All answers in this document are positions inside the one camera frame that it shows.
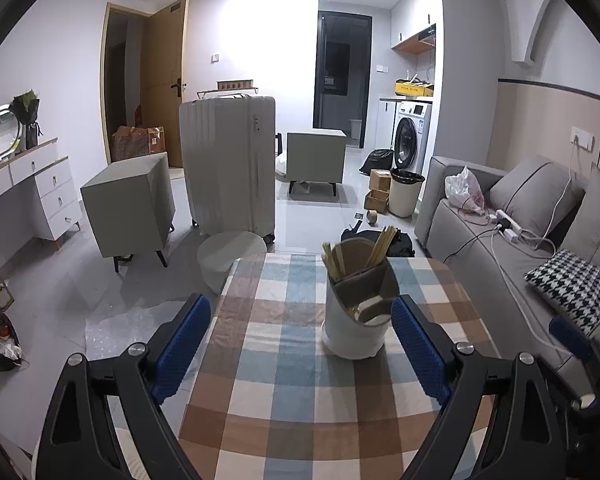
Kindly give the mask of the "grey cabinet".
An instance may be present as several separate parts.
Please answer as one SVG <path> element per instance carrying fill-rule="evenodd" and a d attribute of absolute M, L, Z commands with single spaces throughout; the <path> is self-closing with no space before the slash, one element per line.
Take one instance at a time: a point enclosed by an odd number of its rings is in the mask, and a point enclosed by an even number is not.
<path fill-rule="evenodd" d="M 166 153 L 113 162 L 81 186 L 81 196 L 100 254 L 115 268 L 145 252 L 168 265 L 175 205 Z"/>
<path fill-rule="evenodd" d="M 300 182 L 342 183 L 348 137 L 342 130 L 312 129 L 287 133 L 286 178 L 289 192 Z"/>

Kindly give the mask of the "white round stool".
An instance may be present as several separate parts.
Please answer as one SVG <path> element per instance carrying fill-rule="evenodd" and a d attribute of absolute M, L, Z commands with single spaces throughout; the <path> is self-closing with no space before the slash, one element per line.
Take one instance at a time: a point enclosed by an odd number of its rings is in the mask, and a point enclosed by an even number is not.
<path fill-rule="evenodd" d="M 227 231 L 207 238 L 198 248 L 197 260 L 204 282 L 219 295 L 236 259 L 267 251 L 265 241 L 259 235 Z"/>

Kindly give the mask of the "yellow crate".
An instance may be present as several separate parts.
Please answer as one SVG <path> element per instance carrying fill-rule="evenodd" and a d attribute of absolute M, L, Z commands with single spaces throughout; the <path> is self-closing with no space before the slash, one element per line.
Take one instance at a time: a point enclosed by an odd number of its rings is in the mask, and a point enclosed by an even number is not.
<path fill-rule="evenodd" d="M 399 79 L 394 84 L 394 92 L 398 96 L 430 96 L 434 95 L 434 86 L 428 82 L 407 81 Z"/>

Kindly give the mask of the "houndstooth pillow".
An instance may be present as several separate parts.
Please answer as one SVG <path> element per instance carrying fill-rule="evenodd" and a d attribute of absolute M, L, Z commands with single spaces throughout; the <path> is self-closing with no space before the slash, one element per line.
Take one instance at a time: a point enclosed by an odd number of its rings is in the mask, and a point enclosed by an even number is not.
<path fill-rule="evenodd" d="M 524 280 L 585 336 L 600 322 L 600 267 L 561 249 Z"/>

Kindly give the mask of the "white power strip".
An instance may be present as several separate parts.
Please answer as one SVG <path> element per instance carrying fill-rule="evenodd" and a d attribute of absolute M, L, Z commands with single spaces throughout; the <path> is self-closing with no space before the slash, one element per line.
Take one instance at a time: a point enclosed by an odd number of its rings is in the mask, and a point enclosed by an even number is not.
<path fill-rule="evenodd" d="M 512 243 L 517 243 L 520 240 L 522 227 L 504 210 L 498 209 L 495 211 L 496 225 L 503 233 L 506 240 Z"/>

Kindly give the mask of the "white utensil holder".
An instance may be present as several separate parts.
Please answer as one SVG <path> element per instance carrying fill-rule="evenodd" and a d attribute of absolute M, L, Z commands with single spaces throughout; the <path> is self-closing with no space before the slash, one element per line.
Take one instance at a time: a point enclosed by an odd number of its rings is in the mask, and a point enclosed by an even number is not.
<path fill-rule="evenodd" d="M 387 260 L 366 264 L 373 248 L 363 237 L 337 244 L 336 261 L 343 264 L 344 275 L 327 279 L 322 341 L 329 352 L 350 361 L 372 358 L 382 348 L 391 304 L 400 292 Z"/>

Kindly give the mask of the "orange bag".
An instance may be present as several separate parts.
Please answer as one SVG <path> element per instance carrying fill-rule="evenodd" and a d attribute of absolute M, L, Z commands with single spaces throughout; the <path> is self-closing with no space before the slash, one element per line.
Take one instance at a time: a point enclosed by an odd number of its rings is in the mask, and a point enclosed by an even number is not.
<path fill-rule="evenodd" d="M 112 138 L 112 160 L 135 158 L 162 153 L 166 150 L 162 127 L 140 128 L 121 126 Z"/>

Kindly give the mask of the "black garbage bag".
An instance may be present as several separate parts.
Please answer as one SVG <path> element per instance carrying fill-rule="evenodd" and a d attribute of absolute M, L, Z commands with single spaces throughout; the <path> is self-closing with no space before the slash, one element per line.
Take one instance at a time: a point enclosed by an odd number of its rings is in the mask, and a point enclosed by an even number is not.
<path fill-rule="evenodd" d="M 390 170 L 393 163 L 393 150 L 378 148 L 368 154 L 363 165 L 358 168 L 361 174 L 369 176 L 373 170 Z"/>

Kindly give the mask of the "beige trash bin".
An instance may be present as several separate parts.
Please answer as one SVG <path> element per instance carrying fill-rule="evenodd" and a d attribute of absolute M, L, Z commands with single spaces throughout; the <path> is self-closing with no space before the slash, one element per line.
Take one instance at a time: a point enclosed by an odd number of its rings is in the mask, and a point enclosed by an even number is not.
<path fill-rule="evenodd" d="M 411 217 L 414 214 L 425 177 L 399 168 L 393 168 L 390 174 L 389 211 L 400 218 Z"/>

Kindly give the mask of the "cardboard box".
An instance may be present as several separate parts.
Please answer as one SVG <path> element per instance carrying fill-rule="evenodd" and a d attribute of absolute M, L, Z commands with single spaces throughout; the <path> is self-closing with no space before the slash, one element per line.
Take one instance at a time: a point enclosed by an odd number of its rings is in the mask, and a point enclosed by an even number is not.
<path fill-rule="evenodd" d="M 364 209 L 374 210 L 378 214 L 385 214 L 388 210 L 389 193 L 377 188 L 369 190 L 364 198 Z"/>

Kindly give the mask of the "grey cabinet near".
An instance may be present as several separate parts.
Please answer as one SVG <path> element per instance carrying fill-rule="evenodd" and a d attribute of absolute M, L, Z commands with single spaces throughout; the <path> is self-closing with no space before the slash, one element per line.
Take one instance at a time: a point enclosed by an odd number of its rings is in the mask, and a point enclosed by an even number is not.
<path fill-rule="evenodd" d="M 115 268 L 145 252 L 168 265 L 175 205 L 166 153 L 113 162 L 81 186 L 81 196 L 100 254 Z"/>

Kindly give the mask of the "wooden chopstick bundle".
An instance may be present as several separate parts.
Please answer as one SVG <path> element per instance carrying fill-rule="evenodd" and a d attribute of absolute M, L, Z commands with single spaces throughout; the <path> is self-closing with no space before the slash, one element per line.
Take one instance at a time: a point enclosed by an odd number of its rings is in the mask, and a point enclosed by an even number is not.
<path fill-rule="evenodd" d="M 338 283 L 347 276 L 346 264 L 344 263 L 342 246 L 330 243 L 322 244 L 321 258 L 327 270 L 328 276 L 333 283 Z"/>

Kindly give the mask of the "chopsticks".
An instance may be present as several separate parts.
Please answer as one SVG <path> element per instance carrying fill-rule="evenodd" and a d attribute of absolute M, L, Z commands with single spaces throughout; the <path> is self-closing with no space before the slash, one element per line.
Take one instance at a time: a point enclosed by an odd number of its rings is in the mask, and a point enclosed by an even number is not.
<path fill-rule="evenodd" d="M 385 260 L 388 249 L 396 236 L 396 232 L 398 232 L 398 229 L 395 226 L 384 227 L 365 263 L 366 268 L 378 266 L 378 264 L 381 264 Z"/>

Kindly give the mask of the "white dresser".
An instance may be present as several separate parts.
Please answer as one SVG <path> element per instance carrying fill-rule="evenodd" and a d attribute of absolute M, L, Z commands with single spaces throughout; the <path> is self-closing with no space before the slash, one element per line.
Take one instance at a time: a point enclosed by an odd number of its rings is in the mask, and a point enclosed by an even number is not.
<path fill-rule="evenodd" d="M 83 218 L 70 160 L 52 139 L 0 163 L 0 255 L 32 238 L 55 245 Z"/>

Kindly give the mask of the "white suitcase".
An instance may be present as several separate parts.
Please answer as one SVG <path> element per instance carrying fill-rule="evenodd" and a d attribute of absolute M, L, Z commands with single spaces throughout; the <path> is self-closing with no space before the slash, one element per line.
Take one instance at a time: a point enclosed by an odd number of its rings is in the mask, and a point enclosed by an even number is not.
<path fill-rule="evenodd" d="M 208 235 L 247 231 L 275 240 L 272 96 L 216 96 L 178 110 L 192 220 Z"/>

